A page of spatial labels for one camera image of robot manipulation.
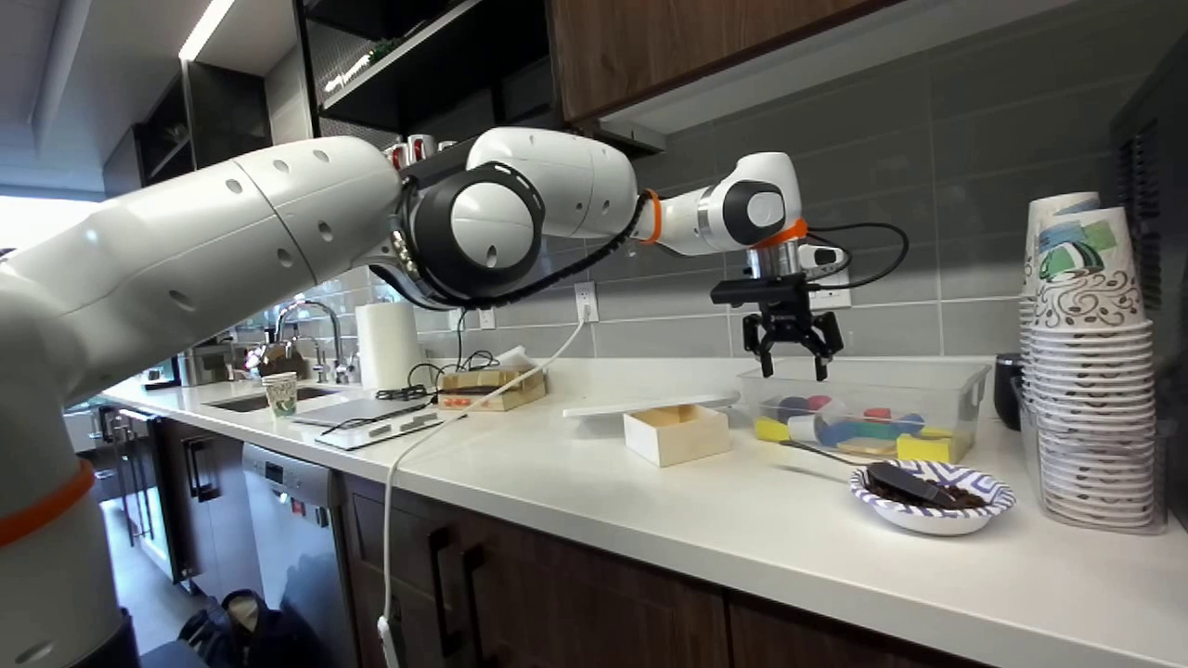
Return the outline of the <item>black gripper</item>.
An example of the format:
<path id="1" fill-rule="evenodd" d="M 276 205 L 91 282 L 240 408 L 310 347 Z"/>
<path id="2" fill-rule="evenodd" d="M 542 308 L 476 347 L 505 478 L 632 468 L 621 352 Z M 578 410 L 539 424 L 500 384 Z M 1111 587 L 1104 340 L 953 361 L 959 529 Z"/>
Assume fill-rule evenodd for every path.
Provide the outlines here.
<path id="1" fill-rule="evenodd" d="M 809 282 L 803 273 L 781 279 L 726 279 L 709 290 L 711 303 L 746 308 L 743 347 L 757 357 L 760 378 L 772 378 L 772 343 L 799 340 L 813 352 L 815 383 L 828 378 L 841 332 L 833 310 L 809 308 Z"/>

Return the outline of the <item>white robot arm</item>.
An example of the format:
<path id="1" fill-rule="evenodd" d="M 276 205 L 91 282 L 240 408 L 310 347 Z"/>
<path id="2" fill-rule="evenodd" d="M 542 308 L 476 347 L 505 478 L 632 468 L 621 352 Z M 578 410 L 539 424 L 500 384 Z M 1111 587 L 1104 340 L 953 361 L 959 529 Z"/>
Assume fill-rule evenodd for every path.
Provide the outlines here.
<path id="1" fill-rule="evenodd" d="M 133 668 L 91 468 L 62 410 L 214 329 L 370 267 L 445 308 L 493 308 L 542 287 L 549 236 L 679 257 L 746 249 L 753 269 L 711 290 L 743 340 L 841 347 L 809 303 L 809 226 L 793 162 L 750 152 L 679 196 L 639 185 L 594 137 L 498 127 L 412 165 L 360 137 L 240 152 L 97 205 L 0 264 L 0 668 Z"/>

